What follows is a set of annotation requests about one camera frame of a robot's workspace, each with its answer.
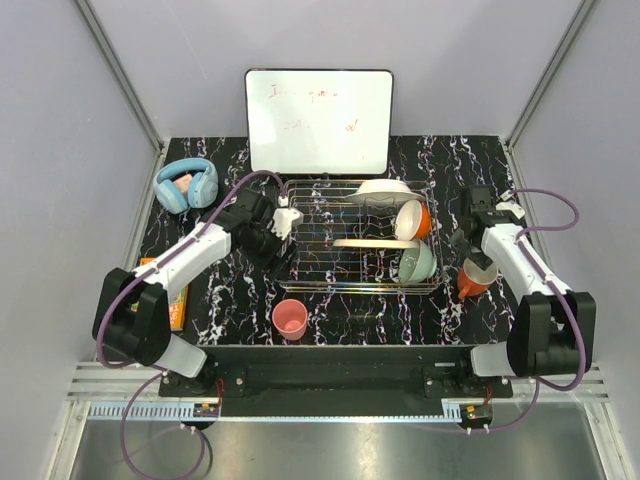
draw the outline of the orange box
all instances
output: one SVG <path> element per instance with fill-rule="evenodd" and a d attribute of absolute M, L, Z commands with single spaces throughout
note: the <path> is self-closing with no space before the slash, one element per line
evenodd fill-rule
<path fill-rule="evenodd" d="M 143 257 L 140 259 L 140 265 L 146 265 L 153 260 L 154 257 Z M 171 325 L 172 332 L 181 332 L 184 328 L 184 319 L 187 314 L 187 285 L 180 293 L 176 295 L 171 303 L 169 303 L 169 324 Z M 131 306 L 131 310 L 134 312 L 138 309 L 138 304 Z"/>

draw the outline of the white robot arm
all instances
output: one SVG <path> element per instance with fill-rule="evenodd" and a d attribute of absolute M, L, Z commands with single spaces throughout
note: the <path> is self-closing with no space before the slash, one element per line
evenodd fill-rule
<path fill-rule="evenodd" d="M 461 198 L 461 228 L 452 236 L 452 244 L 480 268 L 495 263 L 519 305 L 506 342 L 472 349 L 473 373 L 479 377 L 575 373 L 580 352 L 572 329 L 556 326 L 568 323 L 556 295 L 564 297 L 578 323 L 588 370 L 595 330 L 593 297 L 573 292 L 520 234 L 524 210 L 519 205 L 496 205 L 490 187 L 484 185 L 465 188 Z M 551 282 L 557 292 L 550 288 Z"/>
<path fill-rule="evenodd" d="M 94 338 L 116 296 L 143 277 L 115 310 L 105 330 L 104 345 L 142 365 L 157 365 L 188 378 L 201 373 L 207 356 L 171 334 L 168 299 L 239 247 L 274 277 L 288 271 L 295 244 L 289 242 L 285 249 L 285 240 L 291 229 L 302 223 L 303 216 L 294 208 L 275 208 L 259 193 L 240 190 L 236 202 L 203 232 L 206 220 L 205 217 L 189 235 L 152 262 L 131 272 L 116 268 L 106 276 L 94 321 Z M 134 303 L 138 303 L 136 311 L 130 308 Z"/>

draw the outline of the table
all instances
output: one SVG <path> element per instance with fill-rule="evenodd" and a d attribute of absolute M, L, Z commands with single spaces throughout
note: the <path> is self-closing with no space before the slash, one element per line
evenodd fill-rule
<path fill-rule="evenodd" d="M 187 157 L 211 160 L 222 180 L 222 199 L 251 171 L 248 140 L 174 138 L 166 163 Z M 425 180 L 432 186 L 442 225 L 444 271 L 449 281 L 428 296 L 368 294 L 289 294 L 248 262 L 241 252 L 212 265 L 191 282 L 183 338 L 200 345 L 283 345 L 272 327 L 271 311 L 283 298 L 298 298 L 310 313 L 309 327 L 298 342 L 307 345 L 482 344 L 505 340 L 513 321 L 515 299 L 499 278 L 479 298 L 460 301 L 455 279 L 460 261 L 447 244 L 457 228 L 462 186 L 492 185 L 496 197 L 513 181 L 498 137 L 401 136 L 389 142 L 384 177 Z M 273 180 L 257 179 L 254 189 Z M 193 228 L 202 214 L 194 209 L 169 214 L 154 200 L 140 248 L 141 257 L 159 256 Z"/>

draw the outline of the wire dish rack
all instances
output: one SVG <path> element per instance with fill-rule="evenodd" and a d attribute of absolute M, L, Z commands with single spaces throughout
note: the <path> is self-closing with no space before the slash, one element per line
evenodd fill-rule
<path fill-rule="evenodd" d="M 287 291 L 344 293 L 427 294 L 443 282 L 440 231 L 431 187 L 426 181 L 408 181 L 409 188 L 425 198 L 432 228 L 424 240 L 433 252 L 437 269 L 421 283 L 401 284 L 398 266 L 403 250 L 338 248 L 340 238 L 393 240 L 393 224 L 399 206 L 354 205 L 346 195 L 355 193 L 364 180 L 291 180 L 286 188 L 289 205 L 304 214 L 290 241 L 298 244 L 291 271 L 280 284 Z"/>

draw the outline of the white wall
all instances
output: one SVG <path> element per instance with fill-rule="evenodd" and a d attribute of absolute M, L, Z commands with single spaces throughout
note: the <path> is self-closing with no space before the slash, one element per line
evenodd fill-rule
<path fill-rule="evenodd" d="M 388 68 L 394 134 L 507 135 L 579 0 L 91 0 L 164 137 L 246 135 L 251 67 Z"/>
<path fill-rule="evenodd" d="M 0 477 L 41 477 L 153 162 L 70 0 L 0 2 Z"/>
<path fill-rule="evenodd" d="M 640 472 L 640 3 L 601 2 L 516 146 L 528 186 L 573 199 L 582 219 L 546 237 L 558 273 L 596 298 L 596 360 Z M 535 199 L 545 224 L 570 217 Z"/>

